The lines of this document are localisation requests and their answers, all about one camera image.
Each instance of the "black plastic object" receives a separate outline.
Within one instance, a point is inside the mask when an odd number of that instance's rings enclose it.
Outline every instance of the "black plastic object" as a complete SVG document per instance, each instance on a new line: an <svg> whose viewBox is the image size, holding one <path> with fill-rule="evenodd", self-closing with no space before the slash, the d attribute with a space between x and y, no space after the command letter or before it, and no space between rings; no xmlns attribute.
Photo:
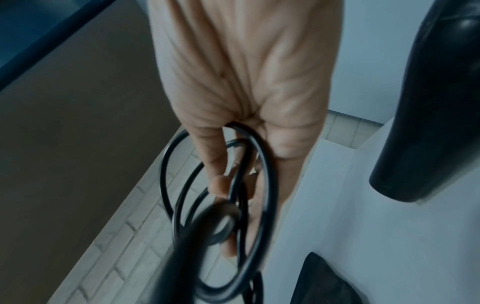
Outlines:
<svg viewBox="0 0 480 304"><path fill-rule="evenodd" d="M301 267L290 304L362 304L362 299L323 258L310 252Z"/></svg>
<svg viewBox="0 0 480 304"><path fill-rule="evenodd" d="M415 39L390 134L370 176L381 194L425 198L480 148L480 0L437 0Z"/></svg>
<svg viewBox="0 0 480 304"><path fill-rule="evenodd" d="M227 147L239 145L245 147L245 153L232 179L228 198L224 202L210 206L193 219L199 205L208 195L205 189L188 211L185 227L180 224L184 200L204 165L201 163L186 181L174 210L167 193L167 165L175 147L188 136L188 133L186 131L180 133L165 149L160 165L160 193L165 210L172 221L175 248L158 279L156 291L150 299L151 304L193 303L194 297L209 303L224 303L240 294L245 303L263 303L263 281L259 267L267 254L274 232L279 191L277 175L268 146L254 130L240 123L230 123L227 127L244 137L228 142ZM258 233L247 256L245 245L249 206L243 177L248 173L253 148L256 149L262 164L265 193ZM222 231L214 234L225 218L229 218L228 224ZM224 241L231 233L236 234L238 272L224 286L208 286L199 279L207 247Z"/></svg>

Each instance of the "skin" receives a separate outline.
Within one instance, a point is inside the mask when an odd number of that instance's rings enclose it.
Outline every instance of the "skin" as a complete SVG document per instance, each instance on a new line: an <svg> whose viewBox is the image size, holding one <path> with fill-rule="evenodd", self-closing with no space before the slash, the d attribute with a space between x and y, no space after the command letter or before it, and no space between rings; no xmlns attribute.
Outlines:
<svg viewBox="0 0 480 304"><path fill-rule="evenodd" d="M227 196L222 126L238 121L269 144L282 206L327 114L341 0L149 0L148 9L163 87L205 164L209 192ZM255 169L245 177L253 198L247 248L264 193L262 169ZM221 251L234 256L235 240Z"/></svg>

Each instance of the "tiled floor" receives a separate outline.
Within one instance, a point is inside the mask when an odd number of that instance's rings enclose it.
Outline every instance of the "tiled floor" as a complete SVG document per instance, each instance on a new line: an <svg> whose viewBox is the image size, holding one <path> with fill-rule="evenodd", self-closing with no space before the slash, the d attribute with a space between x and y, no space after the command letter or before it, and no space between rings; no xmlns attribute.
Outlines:
<svg viewBox="0 0 480 304"><path fill-rule="evenodd" d="M379 128L380 124L341 114L329 113L321 138L341 145L358 148ZM225 138L232 139L233 132L226 130ZM172 245L171 226L163 209L158 188L157 173L161 156L121 204L119 209L100 232L65 278L48 304L134 304L149 280L158 273L159 265ZM181 187L193 169L199 164L192 142L180 144L168 167L168 192L176 201ZM308 166L310 157L304 165ZM201 174L187 196L188 202L207 186L205 174ZM295 194L284 204L273 237L275 242ZM211 203L212 197L205 200ZM218 246L210 248L200 277L211 285L225 283L236 271L235 261L220 256ZM232 303L241 303L237 298Z"/></svg>

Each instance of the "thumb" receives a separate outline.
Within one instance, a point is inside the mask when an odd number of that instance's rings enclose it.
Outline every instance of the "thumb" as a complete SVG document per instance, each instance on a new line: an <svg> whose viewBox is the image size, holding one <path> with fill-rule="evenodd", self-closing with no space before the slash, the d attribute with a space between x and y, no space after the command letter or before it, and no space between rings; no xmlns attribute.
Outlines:
<svg viewBox="0 0 480 304"><path fill-rule="evenodd" d="M187 125L185 125L185 128L205 166L209 192L226 198L227 193L218 193L218 189L228 189L230 185L230 179L224 176L228 154L222 128L198 128Z"/></svg>

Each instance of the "white surface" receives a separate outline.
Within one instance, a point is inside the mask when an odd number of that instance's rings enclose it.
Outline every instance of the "white surface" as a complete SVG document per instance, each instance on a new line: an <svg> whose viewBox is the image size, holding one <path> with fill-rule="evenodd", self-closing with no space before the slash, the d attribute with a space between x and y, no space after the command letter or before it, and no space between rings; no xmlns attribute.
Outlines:
<svg viewBox="0 0 480 304"><path fill-rule="evenodd" d="M395 114L417 30L433 0L345 0L329 109L386 123Z"/></svg>
<svg viewBox="0 0 480 304"><path fill-rule="evenodd" d="M267 304L290 302L311 251L367 303L478 302L480 166L422 204L383 197L368 177L390 125L358 150L319 143L265 267Z"/></svg>

